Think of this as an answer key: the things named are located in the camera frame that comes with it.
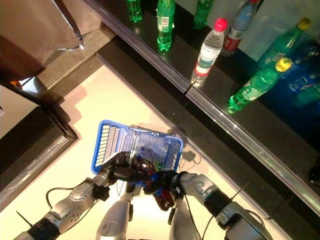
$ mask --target green soda bottle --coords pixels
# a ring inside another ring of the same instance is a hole
[[[316,83],[295,95],[292,105],[301,108],[318,100],[320,100],[320,83]]]
[[[158,38],[160,51],[169,51],[172,43],[176,4],[174,0],[159,0],[157,5]]]
[[[193,28],[201,30],[206,26],[207,18],[214,0],[198,0],[195,15],[193,18]]]
[[[288,70],[292,61],[281,58],[275,65],[257,72],[240,90],[229,99],[229,113],[241,110],[245,105],[269,91],[277,82],[280,73]]]
[[[279,36],[267,51],[260,57],[258,61],[259,69],[266,69],[275,64],[279,59],[283,58],[290,52],[292,47],[295,45],[301,34],[307,30],[311,25],[308,18],[303,18],[296,25],[295,28],[291,29],[287,33]]]
[[[142,10],[140,0],[126,0],[129,11],[129,19],[135,23],[142,20]]]

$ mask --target beige floor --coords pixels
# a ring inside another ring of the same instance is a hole
[[[79,140],[58,157],[1,212],[1,240],[11,240],[29,228],[16,214],[16,210],[31,223],[35,223],[49,211],[45,200],[46,192],[49,189],[70,188],[82,182],[86,177],[92,178],[94,176],[91,172],[91,162],[100,121],[108,119],[125,125],[138,125],[161,132],[166,132],[169,129],[169,126],[155,112],[104,66],[68,94],[61,106],[70,116],[70,125],[77,132]],[[185,151],[188,150],[195,152],[187,145]],[[179,170],[207,175],[229,197],[236,192],[225,178],[212,169],[199,154],[195,157],[195,162],[181,159]],[[50,201],[55,204],[68,194],[68,191],[54,191],[50,194]],[[59,239],[95,239],[102,218],[118,199],[117,188],[114,185],[110,190],[110,198],[106,202],[98,202],[77,226],[61,235]],[[210,214],[195,198],[190,196],[188,199],[195,223],[202,234]],[[258,212],[240,195],[236,196],[234,200],[246,209]],[[168,239],[169,211],[161,211],[152,196],[140,195],[132,203],[134,206],[133,221],[128,225],[127,239]],[[265,221],[265,224],[274,240],[288,239],[281,231],[277,230],[272,222]],[[223,240],[224,234],[224,231],[213,220],[205,239]]]

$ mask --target cabinet door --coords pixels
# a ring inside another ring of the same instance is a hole
[[[0,85],[0,139],[37,106]]]

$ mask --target plastic basket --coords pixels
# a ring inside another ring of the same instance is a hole
[[[133,152],[158,169],[177,170],[184,142],[181,138],[103,120],[99,124],[91,170],[97,174],[113,153]]]

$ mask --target white wall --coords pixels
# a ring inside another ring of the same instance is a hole
[[[175,0],[193,15],[197,0]],[[207,25],[213,27],[217,18],[226,18],[229,26],[245,0],[215,0]],[[320,0],[264,0],[239,48],[252,59],[258,60],[277,36],[293,28],[304,17],[312,21],[301,40],[320,33]]]

